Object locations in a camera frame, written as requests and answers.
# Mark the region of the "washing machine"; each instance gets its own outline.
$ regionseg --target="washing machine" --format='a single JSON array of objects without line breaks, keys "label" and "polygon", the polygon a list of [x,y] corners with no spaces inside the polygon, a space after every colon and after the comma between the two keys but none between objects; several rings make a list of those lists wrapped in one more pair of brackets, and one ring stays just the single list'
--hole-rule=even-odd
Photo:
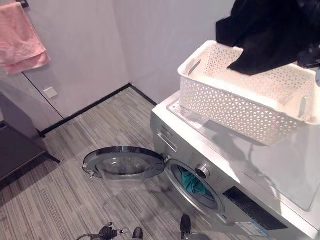
[{"label": "washing machine", "polygon": [[[267,147],[184,109],[179,92],[152,110],[151,129],[154,151],[98,149],[85,157],[83,170],[116,188],[138,187],[163,175],[180,205],[225,233],[320,239],[318,129]],[[185,172],[205,192],[186,190]]]}]

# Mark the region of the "wall outlet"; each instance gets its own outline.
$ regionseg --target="wall outlet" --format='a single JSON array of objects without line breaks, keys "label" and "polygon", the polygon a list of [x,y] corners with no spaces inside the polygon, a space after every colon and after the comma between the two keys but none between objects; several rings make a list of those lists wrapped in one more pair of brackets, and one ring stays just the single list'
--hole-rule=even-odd
[{"label": "wall outlet", "polygon": [[52,86],[43,91],[49,99],[52,99],[53,97],[58,95],[57,91]]}]

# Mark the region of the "black shoe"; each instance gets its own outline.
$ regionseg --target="black shoe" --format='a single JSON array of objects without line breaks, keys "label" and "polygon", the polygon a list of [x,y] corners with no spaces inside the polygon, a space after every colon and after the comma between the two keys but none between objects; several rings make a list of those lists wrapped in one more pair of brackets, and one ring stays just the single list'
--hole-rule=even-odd
[{"label": "black shoe", "polygon": [[143,239],[144,238],[144,232],[140,227],[137,227],[133,232],[133,239]]},{"label": "black shoe", "polygon": [[191,233],[191,220],[190,220],[190,217],[186,214],[184,214],[181,218],[180,229],[181,229],[182,240],[185,239],[186,234]]}]

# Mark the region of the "pink towel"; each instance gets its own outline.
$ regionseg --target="pink towel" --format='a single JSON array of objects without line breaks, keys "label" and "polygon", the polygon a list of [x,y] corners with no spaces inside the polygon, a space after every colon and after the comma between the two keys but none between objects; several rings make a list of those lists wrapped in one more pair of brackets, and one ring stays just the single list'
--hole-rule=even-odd
[{"label": "pink towel", "polygon": [[6,73],[40,68],[49,61],[21,3],[0,6],[0,65]]}]

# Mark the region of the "black baseboard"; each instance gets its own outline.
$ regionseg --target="black baseboard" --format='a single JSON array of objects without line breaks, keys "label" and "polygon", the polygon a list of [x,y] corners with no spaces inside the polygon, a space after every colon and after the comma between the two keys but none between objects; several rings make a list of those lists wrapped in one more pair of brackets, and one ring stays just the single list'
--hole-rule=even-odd
[{"label": "black baseboard", "polygon": [[68,116],[67,118],[57,122],[56,124],[46,128],[45,130],[40,132],[40,135],[44,136],[47,133],[51,132],[52,130],[55,130],[56,128],[60,127],[61,125],[69,122],[70,120],[76,118],[77,116],[83,114],[84,112],[94,108],[95,106],[103,103],[104,101],[108,100],[109,98],[112,98],[113,96],[117,95],[118,93],[122,92],[123,90],[127,89],[127,88],[132,88],[134,91],[136,91],[136,93],[138,93],[141,97],[143,97],[145,100],[147,100],[149,103],[151,103],[152,105],[156,106],[157,104],[151,100],[147,95],[145,95],[142,91],[140,91],[139,89],[137,89],[135,86],[132,86],[131,83],[128,83],[127,85],[119,88],[118,90],[110,93],[109,95],[101,98],[100,100],[90,104],[89,106],[85,107],[84,109],[76,112],[75,114],[72,114],[71,116]]},{"label": "black baseboard", "polygon": [[131,88],[133,90],[136,91],[137,94],[139,94],[141,97],[143,97],[145,100],[147,100],[149,103],[151,103],[152,105],[156,106],[157,103],[155,101],[153,101],[150,97],[148,97],[147,95],[145,95],[142,91],[140,91],[138,88],[136,88],[135,86],[131,85]]},{"label": "black baseboard", "polygon": [[69,122],[70,120],[78,117],[79,115],[83,114],[84,112],[86,112],[86,111],[92,109],[93,107],[95,107],[95,106],[103,103],[104,101],[108,100],[109,98],[112,98],[114,95],[117,95],[118,93],[122,92],[123,90],[125,90],[125,89],[127,89],[127,88],[130,88],[131,86],[132,86],[132,85],[131,85],[130,83],[128,83],[127,85],[119,88],[118,90],[116,90],[116,91],[110,93],[109,95],[101,98],[100,100],[98,100],[98,101],[90,104],[89,106],[87,106],[87,107],[85,107],[84,109],[76,112],[75,114],[72,114],[71,116],[68,116],[68,117],[66,117],[65,119],[57,122],[56,124],[54,124],[54,125],[46,128],[45,130],[41,131],[41,134],[42,134],[42,135],[46,135],[47,133],[51,132],[52,130],[55,130],[56,128],[60,127],[61,125],[63,125],[63,124],[65,124],[65,123]]}]

